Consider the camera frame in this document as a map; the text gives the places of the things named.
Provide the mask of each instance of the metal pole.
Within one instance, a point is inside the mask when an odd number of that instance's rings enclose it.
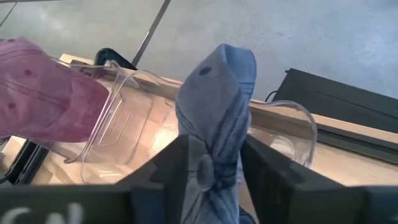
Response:
[[[134,59],[131,62],[131,64],[133,66],[137,67],[138,62],[140,61],[142,54],[144,54],[144,51],[147,48],[150,39],[154,35],[155,30],[156,30],[157,26],[159,25],[160,20],[162,20],[164,12],[166,11],[167,7],[169,6],[170,1],[171,0],[165,0],[163,2],[162,7],[160,8],[159,12],[157,13],[154,22],[150,26],[147,35],[145,36],[144,40],[142,41],[141,46],[139,47],[136,56],[134,57]]]

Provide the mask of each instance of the pink fabric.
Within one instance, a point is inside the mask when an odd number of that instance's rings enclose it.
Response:
[[[87,141],[108,97],[23,38],[0,42],[0,137]]]

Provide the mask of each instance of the gray floor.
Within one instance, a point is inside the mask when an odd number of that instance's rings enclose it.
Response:
[[[112,47],[133,58],[162,0],[19,3],[0,38],[23,35],[49,54],[93,58]],[[11,4],[0,4],[4,17]],[[398,98],[396,0],[172,0],[140,68],[183,80],[219,43],[250,48],[255,98],[290,67]]]

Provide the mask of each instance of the blue cloth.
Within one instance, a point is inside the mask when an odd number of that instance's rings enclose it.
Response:
[[[255,81],[253,53],[221,44],[181,86],[178,130],[190,135],[182,223],[239,223],[239,150]]]

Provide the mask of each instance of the black cable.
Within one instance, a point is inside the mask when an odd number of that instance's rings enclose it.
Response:
[[[276,93],[276,92],[277,92],[277,90],[274,90],[274,91],[272,91],[270,94],[268,94],[268,96],[267,96],[265,102],[267,102],[267,101],[268,101],[268,98],[269,98],[272,94],[274,94],[274,93]]]

